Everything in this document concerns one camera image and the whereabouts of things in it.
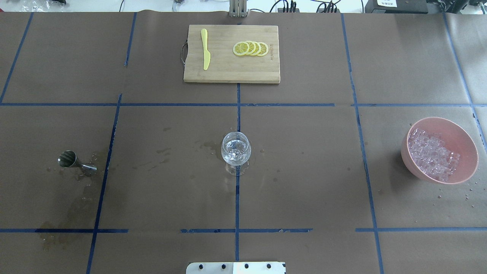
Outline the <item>steel cocktail jigger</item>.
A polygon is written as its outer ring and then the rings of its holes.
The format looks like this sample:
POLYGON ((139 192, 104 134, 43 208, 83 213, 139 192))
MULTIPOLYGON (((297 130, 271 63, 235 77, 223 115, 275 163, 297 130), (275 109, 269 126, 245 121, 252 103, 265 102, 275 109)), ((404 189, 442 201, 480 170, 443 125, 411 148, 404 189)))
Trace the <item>steel cocktail jigger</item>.
POLYGON ((57 163, 62 168, 76 167, 81 170, 83 175, 92 176, 96 174, 97 167, 92 164, 83 163, 77 156, 77 154, 72 150, 63 151, 58 159, 57 163))

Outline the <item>clear wine glass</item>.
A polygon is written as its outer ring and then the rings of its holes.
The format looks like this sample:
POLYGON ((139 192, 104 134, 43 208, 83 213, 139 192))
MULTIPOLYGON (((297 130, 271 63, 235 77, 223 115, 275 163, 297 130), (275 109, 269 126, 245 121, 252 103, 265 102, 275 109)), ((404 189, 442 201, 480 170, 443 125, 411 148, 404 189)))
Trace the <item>clear wine glass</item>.
POLYGON ((228 173, 242 176, 250 166, 251 144, 247 136, 239 131, 226 134, 221 142, 221 156, 228 173))

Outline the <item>clear ice cubes pile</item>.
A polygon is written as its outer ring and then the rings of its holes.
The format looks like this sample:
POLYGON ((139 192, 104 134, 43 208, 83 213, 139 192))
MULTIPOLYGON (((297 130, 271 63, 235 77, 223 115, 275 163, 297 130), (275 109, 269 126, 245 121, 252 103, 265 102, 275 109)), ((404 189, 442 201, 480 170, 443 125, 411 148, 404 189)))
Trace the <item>clear ice cubes pile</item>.
POLYGON ((450 151, 440 133, 428 133, 421 128, 413 130, 407 139, 409 154, 421 172, 447 183, 456 171, 461 154, 450 151))

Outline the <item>bamboo cutting board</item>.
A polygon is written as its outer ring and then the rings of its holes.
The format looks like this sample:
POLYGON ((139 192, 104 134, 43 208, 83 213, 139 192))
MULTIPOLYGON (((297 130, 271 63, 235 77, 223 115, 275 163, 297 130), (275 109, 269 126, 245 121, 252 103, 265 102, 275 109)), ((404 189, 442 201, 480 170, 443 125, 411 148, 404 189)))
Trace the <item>bamboo cutting board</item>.
POLYGON ((186 83, 279 84, 279 28, 276 25, 190 25, 185 59, 186 83), (211 62, 203 70, 201 29, 208 31, 211 62), (233 54, 241 41, 264 42, 269 46, 263 57, 233 54))

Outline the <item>yellow plastic knife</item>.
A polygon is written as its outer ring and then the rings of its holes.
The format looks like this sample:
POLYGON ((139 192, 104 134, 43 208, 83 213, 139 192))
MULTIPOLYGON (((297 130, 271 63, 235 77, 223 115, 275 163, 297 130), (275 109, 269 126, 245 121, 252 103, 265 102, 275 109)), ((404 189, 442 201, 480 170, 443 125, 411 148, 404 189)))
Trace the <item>yellow plastic knife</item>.
POLYGON ((201 29, 201 39, 202 39, 202 53, 203 53, 203 70, 209 68, 211 62, 211 53, 208 50, 208 31, 207 29, 201 29))

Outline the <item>black power box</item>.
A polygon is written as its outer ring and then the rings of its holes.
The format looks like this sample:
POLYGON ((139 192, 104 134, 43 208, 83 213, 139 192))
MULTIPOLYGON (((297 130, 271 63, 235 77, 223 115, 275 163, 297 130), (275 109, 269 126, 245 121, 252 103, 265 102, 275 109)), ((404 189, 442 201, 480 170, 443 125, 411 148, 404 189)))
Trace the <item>black power box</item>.
POLYGON ((369 0, 365 13, 428 14, 426 0, 369 0))

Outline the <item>pink bowl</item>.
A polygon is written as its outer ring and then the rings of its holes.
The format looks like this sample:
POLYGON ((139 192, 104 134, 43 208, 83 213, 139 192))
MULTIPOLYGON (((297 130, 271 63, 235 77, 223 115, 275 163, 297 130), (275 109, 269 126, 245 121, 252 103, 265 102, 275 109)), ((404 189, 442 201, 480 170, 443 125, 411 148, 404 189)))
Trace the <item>pink bowl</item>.
POLYGON ((417 178, 447 185, 466 182, 479 163, 470 135, 440 117, 423 118, 411 126, 402 142, 401 157, 417 178))

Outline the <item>clear plastic bag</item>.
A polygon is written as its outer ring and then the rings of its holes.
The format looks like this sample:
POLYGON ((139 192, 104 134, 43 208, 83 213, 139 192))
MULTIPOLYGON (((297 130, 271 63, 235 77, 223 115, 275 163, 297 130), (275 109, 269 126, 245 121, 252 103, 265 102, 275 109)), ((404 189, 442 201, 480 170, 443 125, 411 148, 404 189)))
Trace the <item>clear plastic bag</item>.
POLYGON ((21 0, 19 12, 64 12, 66 0, 21 0))

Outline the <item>aluminium frame post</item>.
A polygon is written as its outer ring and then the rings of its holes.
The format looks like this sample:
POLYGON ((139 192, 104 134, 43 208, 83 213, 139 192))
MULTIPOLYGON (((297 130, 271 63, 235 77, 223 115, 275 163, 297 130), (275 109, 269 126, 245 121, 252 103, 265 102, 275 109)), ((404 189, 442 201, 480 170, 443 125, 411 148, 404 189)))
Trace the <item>aluminium frame post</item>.
POLYGON ((229 16, 231 18, 245 18, 248 15, 247 0, 230 0, 229 16))

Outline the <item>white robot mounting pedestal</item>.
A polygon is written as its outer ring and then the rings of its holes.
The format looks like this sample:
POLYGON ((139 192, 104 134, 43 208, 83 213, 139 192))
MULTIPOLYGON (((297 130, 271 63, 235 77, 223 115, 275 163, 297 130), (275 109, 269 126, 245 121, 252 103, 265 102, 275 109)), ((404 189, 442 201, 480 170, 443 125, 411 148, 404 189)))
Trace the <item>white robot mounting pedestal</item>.
POLYGON ((286 265, 278 261, 194 262, 186 274, 285 274, 286 265))

